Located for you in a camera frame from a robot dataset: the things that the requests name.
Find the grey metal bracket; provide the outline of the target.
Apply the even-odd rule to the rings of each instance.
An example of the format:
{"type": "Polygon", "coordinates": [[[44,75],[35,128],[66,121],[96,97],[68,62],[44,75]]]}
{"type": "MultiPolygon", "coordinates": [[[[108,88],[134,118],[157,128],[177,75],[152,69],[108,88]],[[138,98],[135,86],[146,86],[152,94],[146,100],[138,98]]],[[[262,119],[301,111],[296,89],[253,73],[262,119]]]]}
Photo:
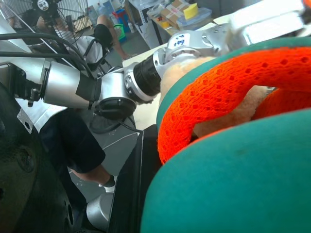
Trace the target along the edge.
{"type": "Polygon", "coordinates": [[[22,108],[17,114],[17,119],[22,123],[22,125],[25,127],[27,132],[31,134],[33,130],[33,123],[22,108]]]}

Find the person in black shorts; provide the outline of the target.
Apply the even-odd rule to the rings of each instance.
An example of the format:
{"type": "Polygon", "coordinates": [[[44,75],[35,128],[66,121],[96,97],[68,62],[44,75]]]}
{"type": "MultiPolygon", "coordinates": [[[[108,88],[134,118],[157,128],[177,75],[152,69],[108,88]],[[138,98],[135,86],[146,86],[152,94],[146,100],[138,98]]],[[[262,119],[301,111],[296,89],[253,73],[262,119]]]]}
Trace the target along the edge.
{"type": "Polygon", "coordinates": [[[17,99],[17,102],[39,132],[67,194],[80,192],[72,182],[70,171],[84,181],[97,183],[107,193],[115,191],[116,176],[102,165],[105,152],[74,109],[41,100],[32,107],[26,100],[17,99]]]}

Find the seated person in white shirt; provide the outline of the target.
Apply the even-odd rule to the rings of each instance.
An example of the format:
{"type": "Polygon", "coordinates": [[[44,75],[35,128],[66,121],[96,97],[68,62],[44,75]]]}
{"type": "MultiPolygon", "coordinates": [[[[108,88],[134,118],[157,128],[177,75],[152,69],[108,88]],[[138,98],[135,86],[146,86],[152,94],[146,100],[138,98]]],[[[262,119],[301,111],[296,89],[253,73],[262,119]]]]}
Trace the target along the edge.
{"type": "Polygon", "coordinates": [[[105,15],[100,15],[97,18],[97,25],[93,35],[81,36],[74,46],[83,55],[92,39],[96,38],[99,43],[94,43],[91,51],[87,56],[87,63],[96,63],[102,56],[102,49],[113,48],[121,57],[122,60],[127,60],[129,55],[123,50],[118,40],[114,25],[111,20],[105,15]]]}

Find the green plastic basket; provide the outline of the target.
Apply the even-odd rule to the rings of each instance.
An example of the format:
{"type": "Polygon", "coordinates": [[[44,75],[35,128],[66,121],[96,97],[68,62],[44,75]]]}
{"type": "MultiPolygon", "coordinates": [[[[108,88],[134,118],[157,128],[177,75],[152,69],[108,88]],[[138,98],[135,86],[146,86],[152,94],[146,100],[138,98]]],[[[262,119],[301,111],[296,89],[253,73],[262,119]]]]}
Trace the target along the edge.
{"type": "Polygon", "coordinates": [[[114,29],[116,31],[118,40],[120,42],[126,41],[127,37],[124,31],[124,25],[123,24],[116,24],[114,25],[114,29]]]}

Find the black robot torso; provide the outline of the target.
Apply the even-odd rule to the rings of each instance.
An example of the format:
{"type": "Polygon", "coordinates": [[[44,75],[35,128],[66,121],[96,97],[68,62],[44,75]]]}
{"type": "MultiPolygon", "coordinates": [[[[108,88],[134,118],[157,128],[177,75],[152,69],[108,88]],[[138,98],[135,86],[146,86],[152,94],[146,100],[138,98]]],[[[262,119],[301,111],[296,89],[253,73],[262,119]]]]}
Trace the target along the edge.
{"type": "Polygon", "coordinates": [[[0,83],[0,233],[74,233],[67,194],[33,125],[0,83]]]}

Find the yellow sponge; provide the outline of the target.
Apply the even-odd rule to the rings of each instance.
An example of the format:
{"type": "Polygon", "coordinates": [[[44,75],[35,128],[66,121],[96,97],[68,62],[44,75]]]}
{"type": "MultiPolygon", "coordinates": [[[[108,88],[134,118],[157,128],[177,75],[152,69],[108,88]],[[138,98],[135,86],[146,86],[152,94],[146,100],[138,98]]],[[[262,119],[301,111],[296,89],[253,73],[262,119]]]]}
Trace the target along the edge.
{"type": "Polygon", "coordinates": [[[189,20],[199,13],[199,8],[197,3],[190,4],[187,8],[183,10],[185,20],[189,20]]]}

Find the white plastic bag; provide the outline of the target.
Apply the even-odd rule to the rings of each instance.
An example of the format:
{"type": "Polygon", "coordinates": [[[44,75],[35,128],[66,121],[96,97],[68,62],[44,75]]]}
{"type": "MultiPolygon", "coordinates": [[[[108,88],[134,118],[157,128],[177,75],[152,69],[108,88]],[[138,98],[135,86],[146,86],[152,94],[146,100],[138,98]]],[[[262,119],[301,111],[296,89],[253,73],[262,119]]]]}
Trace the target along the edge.
{"type": "Polygon", "coordinates": [[[166,4],[163,4],[163,3],[158,3],[156,5],[154,5],[151,9],[149,9],[147,11],[147,15],[149,17],[159,17],[160,16],[160,13],[163,9],[165,9],[166,7],[166,4]]]}

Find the black office chair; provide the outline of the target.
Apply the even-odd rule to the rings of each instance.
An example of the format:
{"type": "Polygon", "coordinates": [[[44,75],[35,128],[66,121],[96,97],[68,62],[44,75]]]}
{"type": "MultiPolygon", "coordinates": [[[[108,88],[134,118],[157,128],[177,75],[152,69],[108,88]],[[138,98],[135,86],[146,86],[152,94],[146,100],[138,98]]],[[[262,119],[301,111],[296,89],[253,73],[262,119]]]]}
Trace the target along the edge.
{"type": "MultiPolygon", "coordinates": [[[[87,56],[89,54],[89,52],[92,49],[92,46],[94,43],[99,43],[99,40],[97,40],[96,38],[92,39],[91,42],[89,43],[84,55],[83,55],[83,59],[87,62],[87,56]]],[[[110,50],[108,48],[104,48],[104,50],[102,49],[102,54],[103,56],[96,62],[96,63],[87,63],[88,68],[92,71],[95,72],[96,70],[99,70],[103,75],[106,74],[106,72],[103,70],[102,65],[106,64],[109,68],[109,72],[113,69],[113,67],[110,65],[109,62],[107,62],[106,55],[110,53],[110,50]]]]}

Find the white metal shelf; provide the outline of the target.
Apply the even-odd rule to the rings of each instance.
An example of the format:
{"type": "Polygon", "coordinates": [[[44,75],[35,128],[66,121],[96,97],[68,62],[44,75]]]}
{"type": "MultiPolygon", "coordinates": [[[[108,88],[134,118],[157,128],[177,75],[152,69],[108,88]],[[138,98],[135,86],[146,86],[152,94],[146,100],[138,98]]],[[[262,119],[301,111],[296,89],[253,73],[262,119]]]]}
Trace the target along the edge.
{"type": "Polygon", "coordinates": [[[159,30],[149,18],[147,11],[157,4],[156,0],[128,0],[134,27],[150,49],[161,45],[159,30]]]}

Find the brown cardboard box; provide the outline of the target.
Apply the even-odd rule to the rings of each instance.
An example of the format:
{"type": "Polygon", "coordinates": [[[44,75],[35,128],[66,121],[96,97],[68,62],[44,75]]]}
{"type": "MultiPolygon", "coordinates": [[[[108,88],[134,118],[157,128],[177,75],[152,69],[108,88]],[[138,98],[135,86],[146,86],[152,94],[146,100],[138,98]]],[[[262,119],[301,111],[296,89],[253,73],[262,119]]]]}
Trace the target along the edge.
{"type": "Polygon", "coordinates": [[[177,25],[177,20],[184,16],[184,10],[190,6],[185,0],[175,0],[163,10],[161,10],[160,15],[166,20],[171,26],[179,30],[177,25]]]}

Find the black floor fan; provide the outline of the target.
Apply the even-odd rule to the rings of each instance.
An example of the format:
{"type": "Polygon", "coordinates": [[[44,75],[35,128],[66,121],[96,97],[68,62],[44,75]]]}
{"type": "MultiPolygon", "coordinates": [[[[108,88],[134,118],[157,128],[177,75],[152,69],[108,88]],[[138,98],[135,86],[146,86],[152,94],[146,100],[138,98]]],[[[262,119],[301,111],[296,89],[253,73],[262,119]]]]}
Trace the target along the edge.
{"type": "Polygon", "coordinates": [[[78,38],[90,26],[87,0],[0,0],[0,14],[16,31],[36,31],[42,20],[62,38],[78,38]]]}

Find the clear plastic storage box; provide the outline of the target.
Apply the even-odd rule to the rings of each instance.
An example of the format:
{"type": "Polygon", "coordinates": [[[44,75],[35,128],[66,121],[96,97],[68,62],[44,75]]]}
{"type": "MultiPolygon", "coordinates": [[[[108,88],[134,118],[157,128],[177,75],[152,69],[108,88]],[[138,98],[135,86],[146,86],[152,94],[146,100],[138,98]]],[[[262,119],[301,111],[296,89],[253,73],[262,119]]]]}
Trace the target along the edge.
{"type": "Polygon", "coordinates": [[[181,31],[191,30],[195,31],[212,21],[212,10],[208,8],[199,8],[198,14],[190,19],[185,19],[184,16],[180,17],[176,23],[181,31]]]}

